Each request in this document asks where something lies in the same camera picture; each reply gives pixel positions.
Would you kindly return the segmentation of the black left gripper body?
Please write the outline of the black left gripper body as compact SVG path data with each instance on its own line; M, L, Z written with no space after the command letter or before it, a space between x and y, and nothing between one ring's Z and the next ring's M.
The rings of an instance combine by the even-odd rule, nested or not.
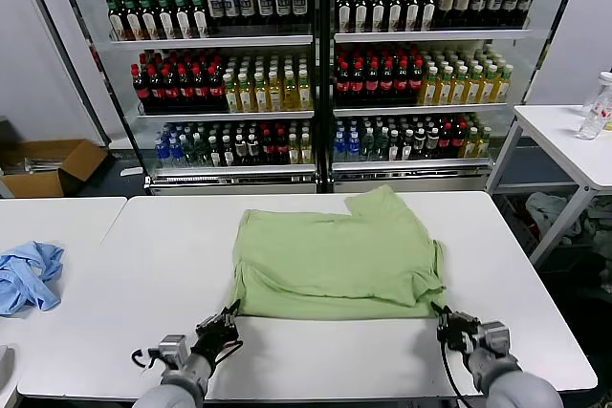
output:
M225 347L239 338L235 326L212 326L196 330L197 339L191 352L203 357L208 363L216 363Z

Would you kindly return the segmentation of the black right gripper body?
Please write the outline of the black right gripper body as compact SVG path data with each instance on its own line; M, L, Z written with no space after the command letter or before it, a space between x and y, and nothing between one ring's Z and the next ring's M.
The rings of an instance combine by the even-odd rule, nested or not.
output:
M437 327L437 339L445 344L450 350L457 352L472 352L477 345L478 327L471 326L448 326L444 330Z

